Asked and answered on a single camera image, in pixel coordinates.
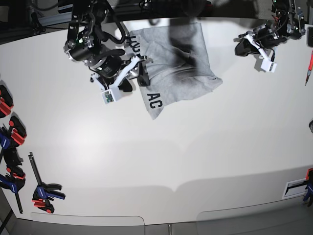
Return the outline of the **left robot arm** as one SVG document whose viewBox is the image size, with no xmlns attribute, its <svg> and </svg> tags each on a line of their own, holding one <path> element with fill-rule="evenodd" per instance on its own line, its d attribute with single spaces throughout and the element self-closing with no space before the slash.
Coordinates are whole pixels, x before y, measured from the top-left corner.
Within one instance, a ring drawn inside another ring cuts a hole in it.
<svg viewBox="0 0 313 235">
<path fill-rule="evenodd" d="M 288 39 L 298 40 L 305 35 L 305 20 L 301 7 L 294 0 L 273 0 L 273 21 L 238 36 L 235 55 L 246 57 L 250 54 L 261 54 L 274 48 Z"/>
</svg>

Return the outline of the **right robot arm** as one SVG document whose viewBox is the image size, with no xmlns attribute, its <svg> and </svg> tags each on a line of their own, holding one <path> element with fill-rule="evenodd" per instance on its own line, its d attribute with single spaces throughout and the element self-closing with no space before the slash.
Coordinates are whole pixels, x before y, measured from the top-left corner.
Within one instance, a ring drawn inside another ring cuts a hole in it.
<svg viewBox="0 0 313 235">
<path fill-rule="evenodd" d="M 107 15 L 112 17 L 119 29 L 120 39 L 102 30 L 101 23 Z M 125 40 L 126 32 L 108 1 L 74 1 L 64 52 L 71 61 L 83 62 L 98 76 L 96 80 L 106 90 L 115 82 L 122 69 L 129 65 L 131 60 L 122 59 L 126 53 L 125 50 L 109 49 L 105 42 L 112 41 L 121 45 Z"/>
</svg>

